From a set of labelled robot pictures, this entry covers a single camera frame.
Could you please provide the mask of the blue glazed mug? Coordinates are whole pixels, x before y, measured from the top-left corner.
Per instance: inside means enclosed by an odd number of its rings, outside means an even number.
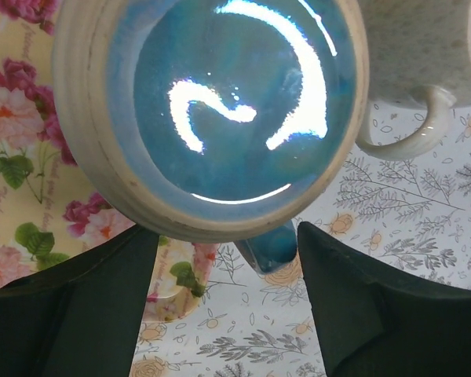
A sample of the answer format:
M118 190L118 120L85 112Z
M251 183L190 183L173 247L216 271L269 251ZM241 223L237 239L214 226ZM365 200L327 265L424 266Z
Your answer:
M268 274L354 144L368 48L356 1L65 1L53 77L68 147L113 207Z

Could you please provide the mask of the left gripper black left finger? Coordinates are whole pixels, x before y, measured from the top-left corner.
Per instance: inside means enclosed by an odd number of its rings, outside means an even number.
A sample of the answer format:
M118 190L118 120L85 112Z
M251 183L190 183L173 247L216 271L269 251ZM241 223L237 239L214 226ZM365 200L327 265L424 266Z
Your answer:
M158 241L134 226L0 288L0 376L128 376Z

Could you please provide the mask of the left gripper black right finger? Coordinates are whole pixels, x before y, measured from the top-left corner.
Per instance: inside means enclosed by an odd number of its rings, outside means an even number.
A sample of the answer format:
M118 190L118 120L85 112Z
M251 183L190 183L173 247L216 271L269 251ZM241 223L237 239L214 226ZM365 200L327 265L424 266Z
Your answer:
M313 224L298 253L329 376L471 376L471 290L405 273Z

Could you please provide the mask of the white grey mug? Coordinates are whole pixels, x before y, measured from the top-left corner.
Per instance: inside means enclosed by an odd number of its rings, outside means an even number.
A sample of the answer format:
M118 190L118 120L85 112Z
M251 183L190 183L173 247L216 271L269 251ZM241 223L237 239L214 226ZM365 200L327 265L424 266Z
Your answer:
M357 146L379 159L405 160L435 148L450 110L471 106L471 1L362 1L370 53L369 98L424 108L423 124L389 145L371 140L368 117Z

